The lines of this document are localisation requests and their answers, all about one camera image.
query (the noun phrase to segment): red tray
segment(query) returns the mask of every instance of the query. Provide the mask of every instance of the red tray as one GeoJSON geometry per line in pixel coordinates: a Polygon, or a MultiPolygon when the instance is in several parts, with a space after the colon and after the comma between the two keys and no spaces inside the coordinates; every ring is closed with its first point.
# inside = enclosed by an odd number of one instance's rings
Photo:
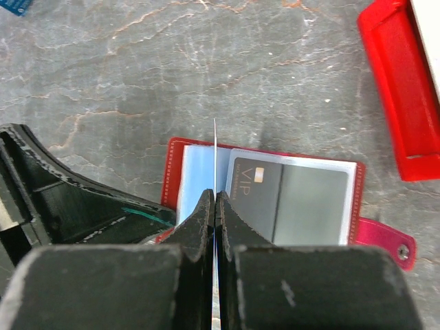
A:
{"type": "Polygon", "coordinates": [[[376,0],[359,19],[404,181],[440,179],[440,106],[410,0],[376,0]]]}

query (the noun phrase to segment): blue object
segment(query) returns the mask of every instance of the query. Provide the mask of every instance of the blue object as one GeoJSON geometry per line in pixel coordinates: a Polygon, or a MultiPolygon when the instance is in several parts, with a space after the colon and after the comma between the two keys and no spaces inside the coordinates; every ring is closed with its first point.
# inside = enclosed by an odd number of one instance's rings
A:
{"type": "Polygon", "coordinates": [[[23,16],[32,0],[0,0],[0,6],[17,16],[23,16]]]}
{"type": "MultiPolygon", "coordinates": [[[[217,148],[217,193],[226,190],[231,150],[217,148]]],[[[214,189],[214,147],[185,147],[177,203],[177,226],[193,213],[205,189],[214,189]]]]}

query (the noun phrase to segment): table surface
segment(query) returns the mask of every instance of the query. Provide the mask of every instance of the table surface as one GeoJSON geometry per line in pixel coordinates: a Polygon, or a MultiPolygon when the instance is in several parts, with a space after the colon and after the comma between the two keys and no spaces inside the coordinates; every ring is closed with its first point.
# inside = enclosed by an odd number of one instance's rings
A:
{"type": "MultiPolygon", "coordinates": [[[[159,201],[174,135],[364,162],[362,216],[413,235],[440,327],[440,182],[400,180],[356,19],[371,0],[34,0],[0,10],[0,123],[72,170],[159,201]]],[[[12,272],[0,265],[4,285],[12,272]]]]}

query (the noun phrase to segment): red leather wallet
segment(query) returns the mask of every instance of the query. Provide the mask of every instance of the red leather wallet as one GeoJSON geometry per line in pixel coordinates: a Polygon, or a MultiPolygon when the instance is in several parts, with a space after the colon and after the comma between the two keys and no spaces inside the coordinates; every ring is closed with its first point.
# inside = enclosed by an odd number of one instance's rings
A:
{"type": "MultiPolygon", "coordinates": [[[[204,146],[213,145],[212,142],[191,140],[182,137],[173,137],[168,143],[161,204],[168,208],[172,208],[173,210],[176,210],[177,208],[177,198],[182,178],[184,148],[185,146],[191,144],[204,146]]],[[[236,148],[235,146],[226,144],[219,144],[219,147],[229,149],[236,148]]],[[[242,149],[253,151],[256,150],[251,148],[242,149]]],[[[323,157],[292,153],[275,153],[271,151],[268,151],[267,153],[284,156],[326,159],[323,157]]],[[[357,162],[356,164],[357,169],[353,192],[353,204],[351,207],[351,225],[348,240],[349,244],[374,245],[384,248],[390,252],[391,256],[401,268],[404,270],[412,269],[415,262],[416,243],[411,236],[401,233],[394,228],[384,225],[383,223],[359,217],[360,205],[362,202],[362,191],[364,187],[365,165],[361,162],[357,162]]],[[[157,237],[156,242],[166,238],[172,231],[173,230],[169,230],[168,232],[165,232],[157,237]]]]}

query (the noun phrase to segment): green wire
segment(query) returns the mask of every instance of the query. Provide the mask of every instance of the green wire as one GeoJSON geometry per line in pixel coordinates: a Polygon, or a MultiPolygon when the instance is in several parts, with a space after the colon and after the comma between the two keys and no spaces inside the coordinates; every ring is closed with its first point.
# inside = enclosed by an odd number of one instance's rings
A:
{"type": "Polygon", "coordinates": [[[134,210],[132,208],[122,208],[122,210],[127,212],[127,213],[134,214],[134,215],[142,215],[143,217],[146,217],[146,218],[148,218],[150,220],[153,220],[153,221],[157,221],[157,222],[161,223],[162,225],[165,225],[165,226],[168,226],[168,227],[172,227],[173,226],[171,223],[169,223],[167,221],[164,221],[162,219],[159,219],[159,218],[155,217],[154,215],[150,215],[150,214],[142,212],[142,211],[134,210]]]}

